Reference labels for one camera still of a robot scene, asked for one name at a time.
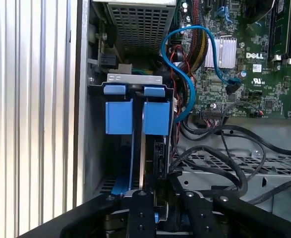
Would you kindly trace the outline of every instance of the perforated metal plate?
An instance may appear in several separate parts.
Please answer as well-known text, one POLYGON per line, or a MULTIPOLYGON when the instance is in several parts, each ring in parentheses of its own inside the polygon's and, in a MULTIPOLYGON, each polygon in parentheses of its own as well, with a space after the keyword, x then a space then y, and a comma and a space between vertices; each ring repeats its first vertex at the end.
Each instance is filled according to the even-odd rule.
POLYGON ((157 54, 170 28, 175 6, 108 4, 126 53, 157 54))
MULTIPOLYGON (((189 157, 198 165, 208 166, 211 168, 218 168, 228 172, 233 170, 224 162, 217 159, 212 155, 204 155, 201 153, 193 154, 189 157)), ((262 158, 250 157, 250 156, 232 156, 235 162, 242 168, 246 174, 252 173, 256 167, 261 162, 262 158)), ((188 166, 185 163, 181 164, 183 167, 187 167, 187 170, 197 171, 197 169, 188 166)), ((260 174, 270 174, 270 175, 291 175, 291 158, 281 155, 268 155, 267 159, 260 171, 260 174)))

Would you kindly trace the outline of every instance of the motherboard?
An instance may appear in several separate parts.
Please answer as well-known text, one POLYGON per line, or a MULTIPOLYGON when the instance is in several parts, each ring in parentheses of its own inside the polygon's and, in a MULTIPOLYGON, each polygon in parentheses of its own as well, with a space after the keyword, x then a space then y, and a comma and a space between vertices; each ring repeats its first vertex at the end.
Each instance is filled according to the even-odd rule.
MULTIPOLYGON (((264 118, 291 119, 291 56, 286 56, 288 49, 284 49, 291 45, 288 42, 291 39, 291 0, 276 0, 275 8, 252 24, 245 23, 244 0, 221 1, 225 4, 225 14, 219 14, 219 1, 207 2, 204 3, 205 22, 215 38, 218 57, 222 57, 220 70, 239 77, 242 84, 235 93, 227 95, 226 86, 215 74, 209 44, 205 62, 196 72, 193 114, 211 110, 223 112, 234 102, 247 101, 260 108, 264 118)), ((191 23, 183 15, 180 24, 191 23)), ((191 33, 184 32, 182 45, 186 51, 190 42, 191 33)), ((231 116, 256 118, 257 114, 249 107, 240 106, 231 116)))

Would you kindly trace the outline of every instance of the blue plastic tab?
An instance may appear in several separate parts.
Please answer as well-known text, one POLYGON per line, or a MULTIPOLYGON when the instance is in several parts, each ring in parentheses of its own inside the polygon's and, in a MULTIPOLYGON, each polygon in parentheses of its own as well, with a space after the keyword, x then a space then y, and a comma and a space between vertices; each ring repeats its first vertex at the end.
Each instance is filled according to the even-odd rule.
POLYGON ((143 133, 146 135, 168 135, 170 125, 170 103, 144 103, 143 133))
POLYGON ((106 102, 106 134, 132 134, 132 104, 133 100, 130 102, 106 102))
POLYGON ((106 95, 125 95, 125 85, 106 85, 104 87, 104 94, 106 95))
POLYGON ((144 87, 144 96, 146 97, 165 97, 163 87, 144 87))
POLYGON ((226 22, 229 22, 229 23, 233 23, 233 21, 230 20, 230 17, 229 17, 229 8, 227 6, 222 6, 218 9, 217 11, 217 15, 218 16, 221 16, 221 17, 224 17, 226 22))

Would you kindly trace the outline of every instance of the black wire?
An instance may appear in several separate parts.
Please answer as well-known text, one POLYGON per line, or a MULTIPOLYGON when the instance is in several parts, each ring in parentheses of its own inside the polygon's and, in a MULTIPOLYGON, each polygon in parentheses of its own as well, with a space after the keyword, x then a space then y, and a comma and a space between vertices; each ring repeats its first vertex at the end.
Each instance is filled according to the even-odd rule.
POLYGON ((230 155, 230 152, 229 152, 229 148, 228 148, 228 145, 227 145, 225 137, 224 137, 224 131, 221 131, 221 139, 223 140, 223 144, 225 146, 226 153, 227 153, 228 157, 231 158, 231 155, 230 155))
POLYGON ((285 182, 281 184, 280 186, 273 188, 271 191, 268 191, 261 196, 258 196, 256 198, 253 198, 252 200, 248 201, 248 203, 251 203, 252 205, 260 204, 262 202, 265 202, 266 200, 270 199, 274 195, 285 191, 286 189, 291 187, 291 181, 285 182))
POLYGON ((174 123, 173 124, 173 133, 172 133, 172 137, 173 139, 172 141, 172 147, 175 149, 175 152, 178 156, 180 156, 179 150, 177 148, 177 124, 174 123))
POLYGON ((229 158, 228 156, 226 156, 225 154, 221 153, 220 151, 217 151, 209 146, 205 146, 205 145, 198 145, 198 146, 194 146, 188 150, 186 150, 184 153, 182 153, 180 155, 180 157, 178 157, 175 161, 173 161, 170 165, 170 173, 174 172, 174 169, 184 160, 187 160, 188 157, 197 152, 197 151, 206 151, 209 154, 215 156, 216 158, 218 158, 219 160, 221 160, 222 162, 224 162, 225 164, 227 164, 233 171, 235 171, 237 177, 240 180, 240 185, 241 187, 239 187, 238 191, 237 191, 237 195, 238 197, 242 197, 246 194, 247 190, 248 190, 248 184, 246 181, 246 177, 244 172, 242 171, 242 169, 235 163, 235 161, 232 158, 229 158))
MULTIPOLYGON (((260 146, 260 148, 262 150, 262 153, 263 153, 262 160, 259 163, 259 165, 256 167, 256 169, 247 177, 246 180, 247 181, 250 181, 250 179, 252 179, 257 173, 259 173, 259 171, 262 169, 262 167, 263 167, 263 165, 264 165, 264 163, 266 161, 266 151, 265 151, 264 146, 259 141, 255 140, 255 139, 253 139, 252 137, 249 137, 249 136, 233 135, 233 134, 224 134, 223 132, 222 132, 221 136, 222 136, 223 140, 225 139, 224 136, 228 136, 228 137, 239 137, 239 138, 251 140, 251 141, 253 141, 254 143, 256 143, 257 145, 260 146)), ((230 187, 226 188, 226 190, 231 190, 233 188, 234 188, 234 186, 230 186, 230 187)))
POLYGON ((203 172, 207 172, 207 173, 212 173, 212 174, 223 176, 223 177, 229 179, 231 182, 233 182, 236 187, 241 187, 240 181, 236 178, 236 176, 234 176, 233 174, 231 174, 231 173, 229 173, 227 171, 224 171, 224 170, 221 170, 221 169, 216 169, 216 168, 197 165, 192 161, 184 161, 184 163, 186 163, 187 165, 193 167, 196 170, 201 170, 203 172))
POLYGON ((185 136, 187 139, 192 140, 192 141, 202 141, 206 138, 208 138, 209 136, 220 132, 222 130, 235 130, 235 131, 239 131, 242 132, 243 134, 246 134, 247 136, 257 140, 258 142, 260 142, 262 145, 264 145, 265 147, 279 153, 279 154, 284 154, 284 155, 289 155, 291 156, 291 150, 285 150, 279 147, 276 147, 274 145, 272 145, 270 142, 266 141, 265 139, 263 139, 262 137, 258 136, 257 134, 253 133, 252 131, 243 128, 241 126, 237 126, 237 125, 220 125, 217 126, 215 128, 210 129, 207 133, 205 133, 203 136, 199 137, 199 138, 190 138, 189 136, 185 136))
POLYGON ((205 134, 207 132, 209 132, 212 127, 208 127, 208 128, 198 128, 198 129, 192 129, 188 126, 188 117, 186 117, 182 122, 181 122, 181 127, 183 127, 186 131, 188 131, 190 134, 194 134, 194 135, 202 135, 205 134))

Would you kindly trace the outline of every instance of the screw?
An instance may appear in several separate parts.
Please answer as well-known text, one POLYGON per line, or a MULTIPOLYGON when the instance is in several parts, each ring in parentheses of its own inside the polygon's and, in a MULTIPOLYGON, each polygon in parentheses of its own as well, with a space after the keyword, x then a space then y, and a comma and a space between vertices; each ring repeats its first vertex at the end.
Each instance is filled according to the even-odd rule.
POLYGON ((228 202, 229 201, 229 199, 227 197, 225 197, 225 196, 221 196, 220 200, 222 200, 223 202, 228 202))
POLYGON ((192 192, 187 192, 186 195, 187 195, 188 197, 193 197, 193 196, 194 196, 194 193, 192 193, 192 192))
POLYGON ((114 200, 114 199, 115 199, 115 197, 113 197, 113 196, 111 196, 111 195, 109 195, 109 196, 106 198, 107 201, 112 201, 112 200, 114 200))
POLYGON ((258 150, 254 151, 254 154, 255 154, 255 156, 261 156, 261 152, 258 150))
POLYGON ((143 225, 140 225, 140 226, 138 227, 138 229, 139 229, 139 231, 143 231, 143 230, 144 230, 144 226, 143 226, 143 225))
POLYGON ((102 40, 106 41, 108 39, 108 35, 106 33, 102 34, 102 40))
POLYGON ((144 191, 140 191, 138 194, 139 194, 140 196, 144 196, 144 195, 146 195, 146 192, 144 192, 144 191))

